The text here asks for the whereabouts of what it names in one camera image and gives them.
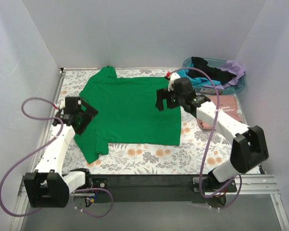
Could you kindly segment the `green t shirt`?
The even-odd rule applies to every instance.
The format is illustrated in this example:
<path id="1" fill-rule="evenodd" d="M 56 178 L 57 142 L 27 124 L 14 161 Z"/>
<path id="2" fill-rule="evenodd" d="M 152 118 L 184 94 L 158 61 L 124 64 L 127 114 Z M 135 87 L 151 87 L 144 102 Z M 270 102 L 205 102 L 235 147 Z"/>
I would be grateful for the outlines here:
<path id="1" fill-rule="evenodd" d="M 109 153 L 109 143 L 180 144 L 180 108 L 159 111 L 156 91 L 165 89 L 162 77 L 118 77 L 107 66 L 92 76 L 79 96 L 98 111 L 74 140 L 90 164 Z"/>

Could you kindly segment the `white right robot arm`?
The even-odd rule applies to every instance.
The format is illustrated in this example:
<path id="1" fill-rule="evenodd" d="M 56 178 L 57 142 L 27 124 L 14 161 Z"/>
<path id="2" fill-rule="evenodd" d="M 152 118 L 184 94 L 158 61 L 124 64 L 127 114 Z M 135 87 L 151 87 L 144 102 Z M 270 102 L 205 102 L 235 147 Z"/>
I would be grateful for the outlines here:
<path id="1" fill-rule="evenodd" d="M 231 145 L 230 159 L 215 169 L 208 176 L 199 180 L 199 189 L 219 191 L 226 183 L 239 174 L 245 174 L 269 157 L 264 131 L 259 126 L 250 127 L 223 111 L 205 95 L 196 94 L 188 78 L 179 78 L 170 88 L 156 91 L 156 108 L 159 111 L 181 106 L 186 112 L 212 126 L 228 140 Z"/>

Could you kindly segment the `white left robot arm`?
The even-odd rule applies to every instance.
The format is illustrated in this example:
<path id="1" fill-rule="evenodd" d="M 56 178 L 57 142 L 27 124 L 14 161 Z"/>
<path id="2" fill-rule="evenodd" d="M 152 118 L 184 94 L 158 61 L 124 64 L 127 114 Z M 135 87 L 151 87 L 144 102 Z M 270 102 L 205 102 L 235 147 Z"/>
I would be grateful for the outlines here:
<path id="1" fill-rule="evenodd" d="M 78 168 L 64 175 L 63 162 L 71 141 L 81 135 L 98 111 L 81 97 L 65 97 L 52 119 L 54 140 L 46 145 L 44 154 L 33 172 L 26 173 L 24 185 L 29 203 L 35 208 L 65 207 L 76 190 L 89 192 L 93 181 L 90 171 Z"/>

